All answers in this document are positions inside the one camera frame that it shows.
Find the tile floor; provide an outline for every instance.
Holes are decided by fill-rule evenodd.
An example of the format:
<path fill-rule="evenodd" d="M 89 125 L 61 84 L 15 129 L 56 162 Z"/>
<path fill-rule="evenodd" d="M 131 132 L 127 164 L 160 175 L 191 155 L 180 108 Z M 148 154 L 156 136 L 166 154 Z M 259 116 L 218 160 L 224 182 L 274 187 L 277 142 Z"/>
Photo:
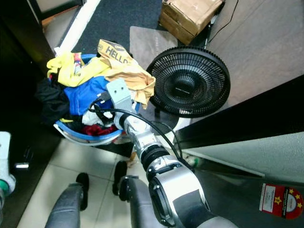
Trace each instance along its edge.
<path fill-rule="evenodd" d="M 19 222 L 18 228 L 43 228 L 69 183 L 80 172 L 90 178 L 88 207 L 81 212 L 82 228 L 131 228 L 130 205 L 112 193 L 114 167 L 126 158 L 97 148 L 79 146 L 63 139 L 54 152 Z M 135 162 L 128 174 L 147 182 L 142 165 Z"/>

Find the brown cardboard box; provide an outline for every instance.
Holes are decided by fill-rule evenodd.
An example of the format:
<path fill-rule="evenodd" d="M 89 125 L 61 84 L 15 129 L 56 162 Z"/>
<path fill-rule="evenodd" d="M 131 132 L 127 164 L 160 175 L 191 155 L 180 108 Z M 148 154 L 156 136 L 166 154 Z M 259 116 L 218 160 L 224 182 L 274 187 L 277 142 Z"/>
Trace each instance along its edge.
<path fill-rule="evenodd" d="M 162 0 L 160 24 L 188 45 L 210 22 L 222 0 Z"/>

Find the laundry basket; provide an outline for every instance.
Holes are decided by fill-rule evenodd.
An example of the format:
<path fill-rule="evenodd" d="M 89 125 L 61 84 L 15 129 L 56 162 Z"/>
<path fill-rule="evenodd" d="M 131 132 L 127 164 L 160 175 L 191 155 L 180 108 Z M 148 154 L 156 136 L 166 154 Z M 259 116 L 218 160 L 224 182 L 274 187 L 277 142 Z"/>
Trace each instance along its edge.
<path fill-rule="evenodd" d="M 85 64 L 87 64 L 91 58 L 95 57 L 94 54 L 85 54 L 81 55 L 81 58 Z M 140 108 L 139 103 L 135 103 L 134 106 L 135 110 L 138 112 Z M 117 130 L 115 132 L 112 132 L 110 134 L 106 135 L 100 135 L 100 136 L 90 136 L 87 134 L 82 134 L 75 132 L 68 128 L 63 122 L 56 121 L 53 125 L 66 139 L 69 141 L 72 141 L 74 143 L 80 144 L 80 145 L 87 145 L 87 146 L 98 146 L 98 145 L 106 145 L 110 144 L 114 139 L 119 137 L 123 130 Z"/>

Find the blue clothing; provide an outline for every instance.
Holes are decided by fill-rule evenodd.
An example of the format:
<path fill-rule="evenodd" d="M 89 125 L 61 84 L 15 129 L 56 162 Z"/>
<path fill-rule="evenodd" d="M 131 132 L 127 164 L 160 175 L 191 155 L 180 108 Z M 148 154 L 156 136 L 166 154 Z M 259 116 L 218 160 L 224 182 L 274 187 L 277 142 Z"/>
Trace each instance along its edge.
<path fill-rule="evenodd" d="M 70 101 L 70 114 L 83 115 L 89 108 L 89 105 L 98 98 L 106 89 L 106 84 L 109 82 L 105 77 L 92 77 L 90 80 L 84 82 L 77 87 L 67 87 L 64 89 Z M 97 103 L 100 108 L 111 108 L 112 101 L 106 101 L 103 104 Z"/>

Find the red clothing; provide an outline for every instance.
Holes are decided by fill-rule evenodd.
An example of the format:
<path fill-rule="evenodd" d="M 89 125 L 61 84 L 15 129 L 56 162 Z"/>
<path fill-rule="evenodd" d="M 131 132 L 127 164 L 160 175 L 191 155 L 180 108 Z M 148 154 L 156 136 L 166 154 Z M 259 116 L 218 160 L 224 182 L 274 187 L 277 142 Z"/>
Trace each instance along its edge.
<path fill-rule="evenodd" d="M 82 129 L 82 132 L 84 134 L 91 135 L 91 136 L 100 136 L 100 135 L 112 133 L 116 130 L 117 130 L 117 128 L 115 125 L 112 125 L 111 127 L 103 129 L 99 125 L 94 124 L 92 126 L 85 126 Z"/>

